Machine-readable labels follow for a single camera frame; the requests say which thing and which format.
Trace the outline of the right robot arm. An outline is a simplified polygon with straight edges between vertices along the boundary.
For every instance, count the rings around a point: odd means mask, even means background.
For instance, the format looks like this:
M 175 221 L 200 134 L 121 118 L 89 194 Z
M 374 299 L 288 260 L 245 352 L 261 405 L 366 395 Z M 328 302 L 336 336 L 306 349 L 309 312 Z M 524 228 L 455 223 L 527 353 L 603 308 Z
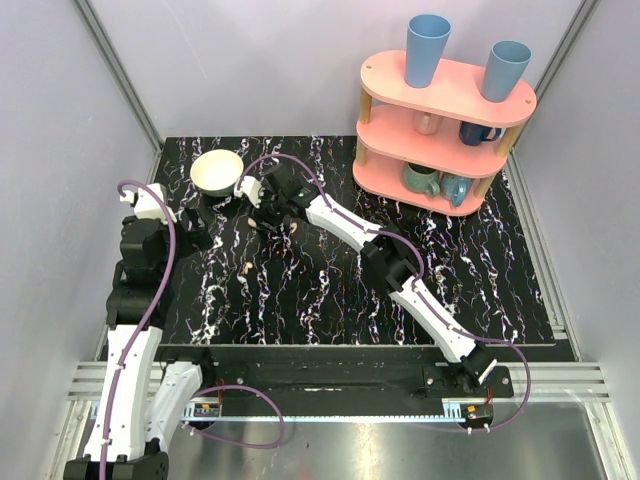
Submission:
M 472 397 L 488 387 L 497 360 L 430 293 L 422 281 L 424 261 L 396 228 L 355 215 L 283 165 L 268 170 L 261 180 L 242 180 L 236 193 L 248 196 L 261 227 L 275 227 L 289 216 L 348 244 L 359 253 L 364 279 L 375 292 L 404 308 L 435 341 L 454 367 L 457 390 Z

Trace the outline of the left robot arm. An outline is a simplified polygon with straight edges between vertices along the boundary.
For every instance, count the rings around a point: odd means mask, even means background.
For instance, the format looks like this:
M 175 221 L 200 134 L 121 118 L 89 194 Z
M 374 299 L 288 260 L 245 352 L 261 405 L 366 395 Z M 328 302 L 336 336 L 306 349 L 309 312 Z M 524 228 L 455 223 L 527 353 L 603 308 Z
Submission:
M 210 244 L 194 209 L 172 226 L 162 215 L 123 220 L 121 258 L 106 302 L 108 357 L 98 413 L 83 453 L 66 463 L 63 478 L 167 478 L 169 446 L 189 398 L 208 394 L 216 372 L 204 355 L 169 356 L 151 395 L 151 370 L 173 299 L 172 268 Z

